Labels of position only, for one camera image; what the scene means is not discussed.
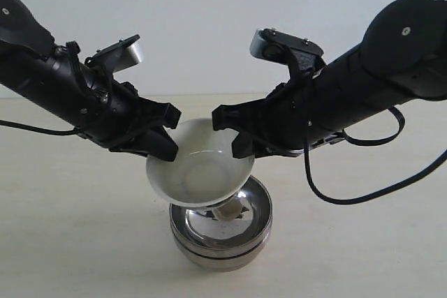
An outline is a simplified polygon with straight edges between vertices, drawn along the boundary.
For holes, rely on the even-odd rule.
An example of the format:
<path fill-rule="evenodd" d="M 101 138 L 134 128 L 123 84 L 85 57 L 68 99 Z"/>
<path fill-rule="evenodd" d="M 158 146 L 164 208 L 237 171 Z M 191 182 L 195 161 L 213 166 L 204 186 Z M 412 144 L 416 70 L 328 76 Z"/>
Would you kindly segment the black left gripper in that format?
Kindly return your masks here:
<path fill-rule="evenodd" d="M 129 82 L 114 80 L 78 89 L 75 102 L 81 138 L 111 152 L 175 160 L 178 146 L 164 127 L 176 129 L 182 112 L 172 103 L 143 98 Z"/>

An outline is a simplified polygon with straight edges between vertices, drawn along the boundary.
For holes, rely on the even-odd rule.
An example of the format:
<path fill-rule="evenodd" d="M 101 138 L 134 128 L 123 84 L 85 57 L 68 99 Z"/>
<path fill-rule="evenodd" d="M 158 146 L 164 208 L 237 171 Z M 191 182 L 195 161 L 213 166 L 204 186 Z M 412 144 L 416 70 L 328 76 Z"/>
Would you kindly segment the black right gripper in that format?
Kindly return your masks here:
<path fill-rule="evenodd" d="M 343 110 L 343 91 L 337 83 L 287 83 L 265 98 L 218 106 L 212 111 L 212 127 L 244 131 L 232 141 L 233 158 L 290 156 L 305 143 L 340 132 Z"/>

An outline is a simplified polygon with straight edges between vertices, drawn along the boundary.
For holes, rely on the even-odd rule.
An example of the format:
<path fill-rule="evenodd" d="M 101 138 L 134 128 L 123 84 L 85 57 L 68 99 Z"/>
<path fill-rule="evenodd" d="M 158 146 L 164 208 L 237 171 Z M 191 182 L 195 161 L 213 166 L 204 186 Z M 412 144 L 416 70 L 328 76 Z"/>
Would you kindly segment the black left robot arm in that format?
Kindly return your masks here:
<path fill-rule="evenodd" d="M 71 125 L 77 135 L 111 152 L 175 159 L 168 129 L 180 111 L 138 94 L 113 75 L 139 64 L 139 35 L 80 61 L 79 45 L 59 45 L 20 0 L 1 0 L 1 83 Z"/>

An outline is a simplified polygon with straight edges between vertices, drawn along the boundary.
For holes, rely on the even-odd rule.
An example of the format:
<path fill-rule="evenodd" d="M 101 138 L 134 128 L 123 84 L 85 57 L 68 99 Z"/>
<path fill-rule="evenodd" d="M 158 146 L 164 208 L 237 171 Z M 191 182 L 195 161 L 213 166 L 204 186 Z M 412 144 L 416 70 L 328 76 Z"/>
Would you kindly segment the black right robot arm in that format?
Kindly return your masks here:
<path fill-rule="evenodd" d="M 250 52 L 287 66 L 289 80 L 265 98 L 220 105 L 212 125 L 237 131 L 236 158 L 297 156 L 396 105 L 446 99 L 446 1 L 390 3 L 330 63 L 317 44 L 273 29 L 258 30 Z"/>

